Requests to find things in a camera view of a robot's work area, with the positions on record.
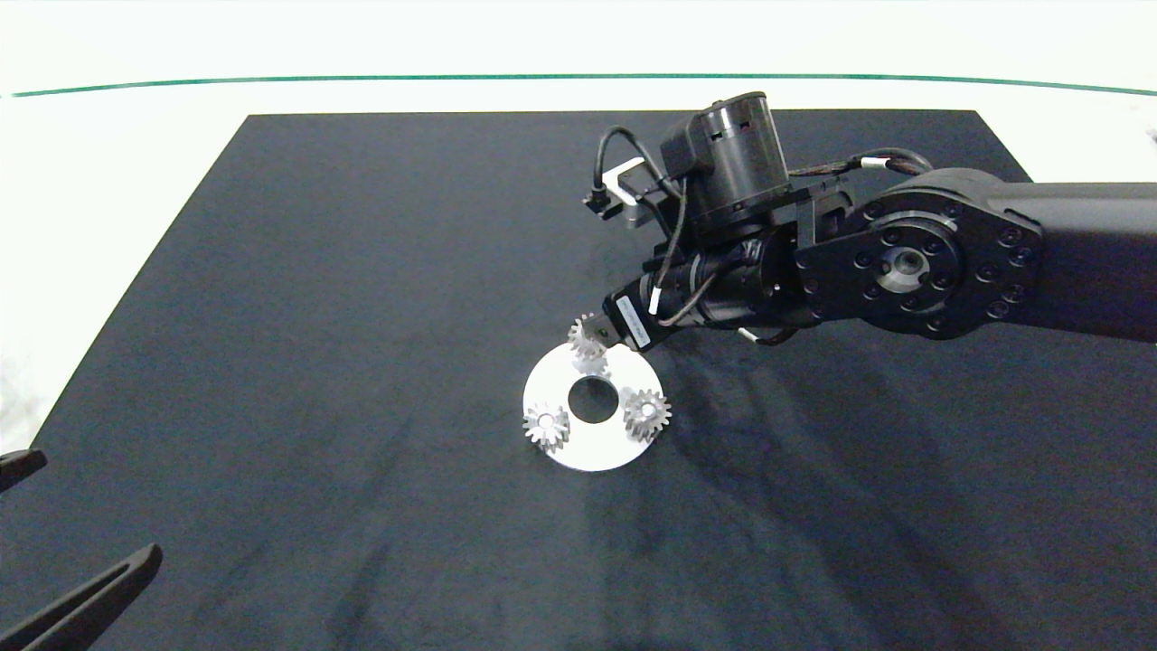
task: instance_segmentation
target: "white cable label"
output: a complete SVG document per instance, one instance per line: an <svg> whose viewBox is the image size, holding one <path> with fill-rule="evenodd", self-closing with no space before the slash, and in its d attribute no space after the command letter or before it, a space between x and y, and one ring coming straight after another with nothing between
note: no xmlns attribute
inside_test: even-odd
<svg viewBox="0 0 1157 651"><path fill-rule="evenodd" d="M658 313L658 296L663 293L663 289L655 287L651 289L651 303L647 305L647 313L655 316Z"/></svg>

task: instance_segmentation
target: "white wall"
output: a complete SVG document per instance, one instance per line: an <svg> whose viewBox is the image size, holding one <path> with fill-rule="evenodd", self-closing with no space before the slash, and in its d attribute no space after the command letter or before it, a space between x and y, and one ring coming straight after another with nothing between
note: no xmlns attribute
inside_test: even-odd
<svg viewBox="0 0 1157 651"><path fill-rule="evenodd" d="M1157 180L1157 98L933 81L142 81L508 73L889 74L1157 89L1147 2L0 3L0 452L36 435L250 113L975 109L1038 180Z"/></svg>

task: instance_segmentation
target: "center hole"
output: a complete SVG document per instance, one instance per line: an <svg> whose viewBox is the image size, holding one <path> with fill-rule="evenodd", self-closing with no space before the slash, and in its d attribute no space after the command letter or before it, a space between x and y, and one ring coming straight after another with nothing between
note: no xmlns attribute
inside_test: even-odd
<svg viewBox="0 0 1157 651"><path fill-rule="evenodd" d="M896 258L896 269L905 275L919 272L923 265L924 260L916 251L904 251Z"/></svg>
<svg viewBox="0 0 1157 651"><path fill-rule="evenodd" d="M570 387L570 414L587 423L602 423L619 408L619 392L602 378L588 376Z"/></svg>

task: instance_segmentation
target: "black cylindrical motor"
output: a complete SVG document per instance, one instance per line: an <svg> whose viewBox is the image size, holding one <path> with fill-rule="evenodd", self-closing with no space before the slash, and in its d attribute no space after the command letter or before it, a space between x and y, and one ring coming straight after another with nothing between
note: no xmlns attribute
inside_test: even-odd
<svg viewBox="0 0 1157 651"><path fill-rule="evenodd" d="M765 228L775 199L790 190L762 93L716 102L677 124L663 142L663 163L672 178L686 177L687 220L699 247Z"/></svg>

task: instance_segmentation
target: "green line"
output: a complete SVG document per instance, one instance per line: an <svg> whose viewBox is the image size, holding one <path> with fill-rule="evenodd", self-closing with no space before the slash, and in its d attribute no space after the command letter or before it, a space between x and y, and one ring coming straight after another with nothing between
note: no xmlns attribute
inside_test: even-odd
<svg viewBox="0 0 1157 651"><path fill-rule="evenodd" d="M102 83L75 88L50 90L25 90L13 93L13 97L37 95L64 95L66 93L89 93L93 90L119 90L121 88L152 88L157 86L200 86L208 83L257 83L271 81L493 81L536 79L843 79L872 81L946 81L952 83L988 83L995 86L1024 86L1029 88L1059 88L1062 90L1089 90L1092 93L1117 93L1121 95L1145 95L1157 97L1157 90L1143 88L1117 88L1112 86L1089 86L1084 83L1059 83L1053 81L1026 81L1018 79L985 79L974 76L938 76L923 74L805 74L805 73L553 73L553 74L318 74L300 76L223 76L209 79L168 79L163 81L131 81L127 83Z"/></svg>

